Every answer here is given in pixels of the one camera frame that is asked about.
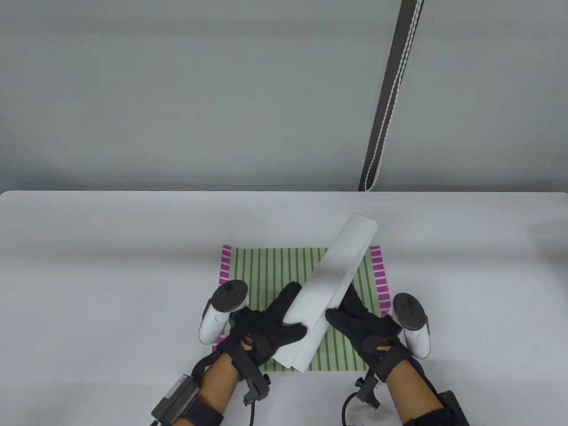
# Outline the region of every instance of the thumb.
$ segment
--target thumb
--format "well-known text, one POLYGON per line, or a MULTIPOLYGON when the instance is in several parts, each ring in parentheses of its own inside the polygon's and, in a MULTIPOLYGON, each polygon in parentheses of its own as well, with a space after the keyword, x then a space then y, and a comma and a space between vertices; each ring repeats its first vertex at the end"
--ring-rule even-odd
POLYGON ((280 331, 280 346, 289 345, 305 337, 308 328, 304 324, 283 325, 280 331))
POLYGON ((333 308, 325 311, 325 319, 334 329, 349 338, 353 318, 339 309, 333 308))

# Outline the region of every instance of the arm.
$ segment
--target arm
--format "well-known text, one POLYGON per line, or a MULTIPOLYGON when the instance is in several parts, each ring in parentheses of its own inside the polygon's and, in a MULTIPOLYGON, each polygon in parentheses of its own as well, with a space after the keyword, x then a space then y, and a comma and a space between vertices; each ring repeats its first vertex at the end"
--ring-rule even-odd
POLYGON ((387 386, 402 423, 443 408, 416 369, 402 361, 387 377, 387 386))
MULTIPOLYGON (((238 382, 239 374, 232 364, 231 357, 223 353, 203 375, 198 395, 203 402, 218 413, 223 414, 238 382)), ((174 423, 174 426, 193 426, 193 423, 186 419, 179 419, 174 423)))

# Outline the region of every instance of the skin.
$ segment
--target skin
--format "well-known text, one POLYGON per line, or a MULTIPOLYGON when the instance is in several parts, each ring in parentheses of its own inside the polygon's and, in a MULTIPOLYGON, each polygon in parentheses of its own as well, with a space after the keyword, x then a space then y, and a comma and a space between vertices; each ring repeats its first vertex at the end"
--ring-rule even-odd
MULTIPOLYGON (((390 350, 390 347, 377 349, 390 350)), ((403 424, 443 408, 438 398, 408 361, 402 361, 394 367, 387 377, 387 386, 403 424)))

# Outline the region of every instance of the white controller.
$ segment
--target white controller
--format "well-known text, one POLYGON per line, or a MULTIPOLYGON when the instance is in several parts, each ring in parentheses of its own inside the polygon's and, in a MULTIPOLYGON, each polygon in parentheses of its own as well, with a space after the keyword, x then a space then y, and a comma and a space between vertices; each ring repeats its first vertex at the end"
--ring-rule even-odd
POLYGON ((219 340, 229 321, 231 313, 248 306, 248 286, 244 281, 234 279, 220 285, 203 311, 199 326, 199 341, 212 345, 219 340))
POLYGON ((402 327, 406 346, 415 358, 423 360, 430 355, 428 317, 414 296, 407 293, 394 296, 389 315, 402 327))

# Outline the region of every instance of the window blind cord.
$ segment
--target window blind cord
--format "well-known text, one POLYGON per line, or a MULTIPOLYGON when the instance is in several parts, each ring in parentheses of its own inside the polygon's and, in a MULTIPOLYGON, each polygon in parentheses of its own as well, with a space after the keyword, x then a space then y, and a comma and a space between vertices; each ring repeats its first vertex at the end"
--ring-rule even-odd
POLYGON ((392 82, 391 91, 389 94, 389 99, 387 100, 387 106, 385 109, 385 114, 383 116, 383 121, 381 123, 381 129, 379 130, 379 136, 377 137, 377 143, 375 144, 375 151, 373 152, 373 158, 371 159, 371 163, 369 164, 369 168, 367 169, 367 175, 365 176, 365 191, 369 192, 373 189, 375 184, 377 183, 377 178, 379 177, 379 170, 381 169, 381 163, 383 160, 383 153, 385 152, 385 142, 387 139, 387 135, 389 133, 389 127, 392 119, 392 114, 394 113, 394 108, 396 106, 396 100, 398 99, 398 94, 400 93, 400 83, 402 82, 402 76, 404 75, 404 69, 406 68, 406 62, 408 61, 408 55, 410 54, 410 48, 412 46, 412 41, 414 40, 414 34, 416 32, 416 27, 418 25, 418 16, 420 14, 420 7, 422 6, 423 0, 417 0, 416 6, 414 7, 414 13, 412 14, 412 20, 410 21, 410 28, 408 29, 408 35, 406 36, 406 42, 404 43, 404 49, 402 50, 402 55, 400 57, 400 62, 398 64, 398 69, 396 70, 396 75, 394 77, 394 81, 392 82), (379 141, 381 140, 381 136, 383 134, 383 129, 385 127, 385 122, 387 120, 387 116, 389 114, 389 107, 392 101, 392 94, 394 93, 394 89, 396 87, 396 94, 394 96, 394 100, 392 102, 392 111, 390 113, 389 121, 387 122, 387 126, 385 128, 385 139, 383 141, 383 149, 381 151, 381 155, 379 156, 379 164, 377 165, 377 171, 375 172, 375 177, 373 179, 373 183, 369 188, 367 188, 368 181, 369 181, 369 174, 371 173, 371 167, 373 166, 373 162, 377 157, 377 150, 379 148, 379 141))

